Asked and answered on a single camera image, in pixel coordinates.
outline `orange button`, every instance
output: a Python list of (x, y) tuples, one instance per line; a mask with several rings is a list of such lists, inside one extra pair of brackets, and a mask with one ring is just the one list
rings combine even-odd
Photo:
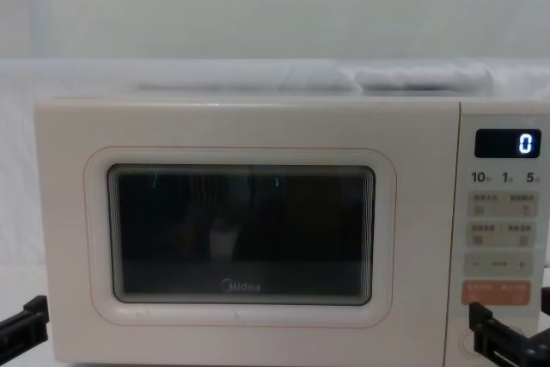
[(466, 280), (462, 283), (462, 303), (484, 305), (527, 305), (531, 299), (529, 281)]

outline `white wall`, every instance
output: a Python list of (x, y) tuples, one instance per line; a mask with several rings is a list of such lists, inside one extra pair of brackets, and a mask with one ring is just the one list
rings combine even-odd
[(32, 0), (44, 57), (548, 57), (548, 0)]
[(0, 0), (0, 58), (31, 53), (28, 0)]

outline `black clamp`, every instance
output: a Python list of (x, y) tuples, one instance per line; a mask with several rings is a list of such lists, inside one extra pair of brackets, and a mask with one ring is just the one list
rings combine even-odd
[(0, 321), (0, 365), (47, 341), (49, 321), (46, 296), (35, 297), (21, 313)]
[[(541, 309), (550, 315), (550, 288), (542, 290)], [(474, 350), (500, 367), (550, 366), (550, 329), (531, 338), (506, 326), (480, 303), (469, 307)]]

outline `rounded rectangle window frame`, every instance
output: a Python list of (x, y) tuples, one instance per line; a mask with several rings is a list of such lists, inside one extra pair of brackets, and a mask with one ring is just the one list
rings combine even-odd
[[(352, 169), (360, 169), (364, 181), (362, 192), (362, 228), (361, 228), (361, 261), (360, 278), (357, 281), (361, 289), (361, 295), (355, 297), (310, 295), (285, 295), (285, 294), (227, 294), (222, 291), (210, 294), (168, 294), (163, 292), (150, 294), (128, 293), (124, 287), (123, 259), (121, 257), (121, 224), (119, 210), (119, 181), (123, 174), (196, 174), (219, 173), (220, 170), (227, 174), (239, 173), (257, 168), (282, 168), (288, 169), (290, 174), (300, 171), (300, 175), (311, 173), (319, 174), (322, 169), (334, 169), (339, 175), (360, 174)], [(245, 304), (245, 305), (308, 305), (308, 306), (364, 306), (372, 297), (372, 256), (374, 215), (376, 202), (376, 173), (367, 165), (274, 165), (268, 163), (255, 164), (160, 164), (160, 163), (115, 163), (107, 170), (107, 192), (109, 204), (109, 227), (111, 240), (111, 263), (113, 269), (113, 294), (122, 303), (162, 303), (162, 304)]]
[[(106, 173), (114, 163), (281, 163), (368, 165), (376, 172), (372, 297), (364, 306), (135, 304), (113, 295)], [(367, 328), (384, 320), (394, 288), (397, 173), (370, 148), (108, 146), (82, 171), (90, 298), (105, 321), (123, 326)]]

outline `button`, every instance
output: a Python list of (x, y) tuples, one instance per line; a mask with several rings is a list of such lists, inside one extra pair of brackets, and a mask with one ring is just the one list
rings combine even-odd
[(517, 191), (472, 191), (468, 195), (470, 217), (536, 217), (539, 194)]
[(535, 235), (535, 223), (469, 223), (466, 244), (469, 247), (529, 248), (535, 244)]
[(467, 253), (464, 274), (468, 277), (525, 277), (533, 273), (530, 253)]
[(502, 230), (502, 247), (533, 247), (535, 244), (535, 223), (503, 223)]
[(528, 305), (531, 299), (529, 281), (466, 280), (462, 283), (462, 304)]

